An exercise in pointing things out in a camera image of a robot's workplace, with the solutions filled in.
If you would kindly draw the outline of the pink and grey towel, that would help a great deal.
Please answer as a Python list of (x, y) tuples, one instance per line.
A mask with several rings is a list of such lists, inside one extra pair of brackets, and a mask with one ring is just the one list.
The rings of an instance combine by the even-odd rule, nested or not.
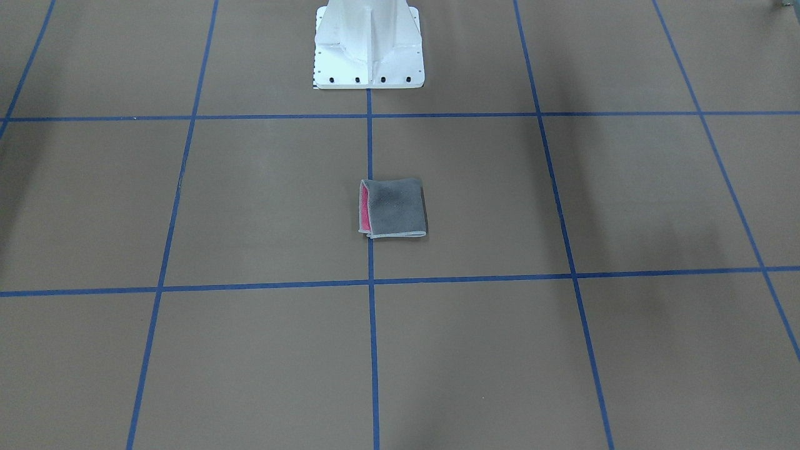
[(419, 179), (363, 179), (358, 189), (358, 231), (369, 239), (423, 238), (428, 234)]

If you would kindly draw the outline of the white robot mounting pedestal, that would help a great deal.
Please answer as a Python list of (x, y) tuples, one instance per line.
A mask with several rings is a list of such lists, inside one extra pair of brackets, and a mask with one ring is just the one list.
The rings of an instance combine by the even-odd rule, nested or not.
[(406, 1), (329, 1), (315, 18), (313, 88), (424, 86), (418, 8)]

